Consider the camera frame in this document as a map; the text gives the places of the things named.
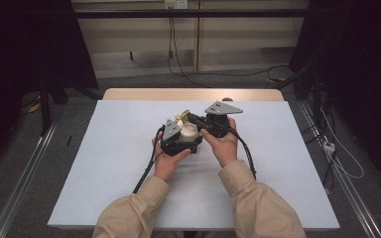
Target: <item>robotic device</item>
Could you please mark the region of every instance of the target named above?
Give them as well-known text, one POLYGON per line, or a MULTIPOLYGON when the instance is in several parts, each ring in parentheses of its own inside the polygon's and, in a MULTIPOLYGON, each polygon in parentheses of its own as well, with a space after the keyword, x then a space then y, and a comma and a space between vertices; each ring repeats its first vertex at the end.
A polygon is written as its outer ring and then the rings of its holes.
POLYGON ((147 177, 148 172, 153 166, 154 162, 160 155, 155 155, 156 144, 160 140, 160 147, 163 153, 174 156, 185 149, 190 149, 192 154, 197 152, 197 146, 202 142, 202 136, 199 133, 203 128, 209 134, 216 138, 222 138, 227 133, 234 135, 243 145, 246 156, 249 162, 250 170, 253 177, 256 179, 256 171, 253 166, 252 156, 250 155, 249 148, 246 143, 237 134, 237 131, 230 127, 228 122, 228 114, 242 113, 243 110, 227 105, 223 102, 216 101, 211 106, 205 109, 206 116, 197 116, 186 110, 182 115, 176 117, 176 121, 167 120, 166 125, 163 125, 156 134, 153 154, 151 156, 150 164, 145 169, 144 174, 138 181, 133 193, 138 192, 144 179, 147 177), (163 132, 163 136, 159 139, 159 134, 163 132))

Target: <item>hand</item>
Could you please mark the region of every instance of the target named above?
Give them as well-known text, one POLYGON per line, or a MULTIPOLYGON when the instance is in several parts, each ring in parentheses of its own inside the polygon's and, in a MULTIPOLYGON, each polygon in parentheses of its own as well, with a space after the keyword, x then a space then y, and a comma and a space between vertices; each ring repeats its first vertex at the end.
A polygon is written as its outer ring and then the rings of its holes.
POLYGON ((191 149, 185 149, 171 157, 167 154, 164 154, 160 144, 157 143, 156 152, 154 155, 155 157, 158 156, 158 158, 156 159, 156 169, 154 171, 154 176, 164 180, 165 182, 168 182, 175 172, 178 162, 190 154, 191 149))
MULTIPOLYGON (((230 127, 236 130, 236 121, 233 118, 228 118, 230 127)), ((223 138, 216 138, 209 134, 205 129, 201 129, 203 139, 209 143, 212 147, 215 157, 218 159, 221 167, 237 161, 237 138, 231 134, 227 133, 223 138)))

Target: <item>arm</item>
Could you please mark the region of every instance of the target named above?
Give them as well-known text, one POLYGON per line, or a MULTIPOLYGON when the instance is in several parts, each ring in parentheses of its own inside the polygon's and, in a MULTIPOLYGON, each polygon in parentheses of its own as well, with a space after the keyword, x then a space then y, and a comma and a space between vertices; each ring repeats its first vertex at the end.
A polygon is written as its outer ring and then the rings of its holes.
MULTIPOLYGON (((229 118, 230 127, 236 122, 229 118)), ((272 188, 258 183, 243 161, 237 160, 237 138, 215 138, 201 130, 222 167, 219 176, 231 200, 238 237, 306 237, 294 209, 272 188)))
POLYGON ((147 178, 136 194, 113 201, 101 213, 93 237, 150 237, 156 214, 169 193, 169 181, 180 160, 191 153, 187 149, 175 156, 163 154, 156 145, 154 175, 147 178))

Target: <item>white tabletop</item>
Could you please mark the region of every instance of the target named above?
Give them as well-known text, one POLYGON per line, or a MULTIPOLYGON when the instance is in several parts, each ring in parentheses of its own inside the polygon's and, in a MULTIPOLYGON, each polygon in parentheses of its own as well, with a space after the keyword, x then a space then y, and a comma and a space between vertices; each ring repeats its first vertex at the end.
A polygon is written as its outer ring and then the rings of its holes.
MULTIPOLYGON (((150 160, 157 129, 186 109, 204 116, 212 103, 99 101, 49 225, 93 227, 110 202, 132 192, 150 160)), ((338 228, 288 103, 227 103, 243 109, 232 117, 251 151, 257 180, 294 207, 304 228, 338 228)), ((247 162, 242 147, 238 156, 247 162)), ((219 170, 210 146, 202 142, 198 153, 184 159, 172 177, 155 229, 233 229, 232 204, 219 170)))

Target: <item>beige jacket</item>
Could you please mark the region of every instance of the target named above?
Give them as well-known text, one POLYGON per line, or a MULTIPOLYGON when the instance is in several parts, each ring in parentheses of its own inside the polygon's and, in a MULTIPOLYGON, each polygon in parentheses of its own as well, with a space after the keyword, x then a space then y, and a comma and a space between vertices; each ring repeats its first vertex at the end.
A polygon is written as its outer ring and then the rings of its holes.
MULTIPOLYGON (((243 161, 227 165, 219 177, 233 201, 237 237, 306 237, 294 209, 272 188, 256 182, 243 161)), ((163 180, 147 178, 137 194, 113 201, 101 213, 93 237, 151 237, 168 193, 163 180)))

